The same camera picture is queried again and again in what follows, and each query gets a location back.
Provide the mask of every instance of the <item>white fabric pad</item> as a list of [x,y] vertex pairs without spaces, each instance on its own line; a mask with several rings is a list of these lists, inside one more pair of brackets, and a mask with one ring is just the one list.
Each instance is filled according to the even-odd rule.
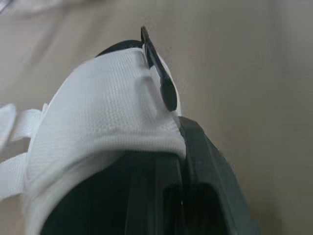
[[78,67],[54,96],[30,142],[26,233],[38,234],[66,193],[125,150],[184,158],[175,117],[158,95],[142,49],[109,53]]

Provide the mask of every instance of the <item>white webbing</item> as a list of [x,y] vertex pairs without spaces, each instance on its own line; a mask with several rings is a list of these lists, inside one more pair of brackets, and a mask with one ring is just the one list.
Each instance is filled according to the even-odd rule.
[[0,164],[0,201],[23,192],[25,165],[26,153]]
[[23,138],[32,138],[37,130],[40,117],[41,111],[36,109],[26,110],[18,114],[9,140],[18,141]]
[[[17,115],[13,104],[1,107],[0,154],[9,141],[32,138],[41,115],[42,112],[35,109]],[[23,192],[26,156],[26,153],[23,153],[0,163],[0,201]]]

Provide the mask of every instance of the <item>floor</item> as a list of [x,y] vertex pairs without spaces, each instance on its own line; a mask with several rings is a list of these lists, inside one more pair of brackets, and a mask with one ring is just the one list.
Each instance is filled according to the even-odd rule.
[[[144,24],[171,69],[184,116],[231,163],[262,233],[311,234],[313,5],[298,2],[104,0],[4,16],[0,101],[41,109],[75,67],[140,39]],[[11,211],[0,218],[4,234],[21,233],[16,202],[0,204]]]

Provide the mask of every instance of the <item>beige floor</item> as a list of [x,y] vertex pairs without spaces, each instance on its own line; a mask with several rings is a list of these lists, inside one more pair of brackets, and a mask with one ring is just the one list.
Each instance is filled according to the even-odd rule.
[[[263,234],[312,234],[312,12],[305,0],[104,0],[1,17],[0,102],[40,109],[75,67],[140,39],[144,24]],[[0,204],[1,234],[21,233],[17,201]]]

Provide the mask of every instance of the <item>white strap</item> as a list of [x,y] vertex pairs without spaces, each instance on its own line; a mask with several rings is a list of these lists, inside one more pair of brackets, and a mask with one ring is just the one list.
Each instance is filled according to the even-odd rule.
[[23,192],[26,153],[0,164],[0,201]]
[[26,110],[17,116],[10,141],[18,141],[23,138],[32,138],[37,130],[41,111],[36,109]]

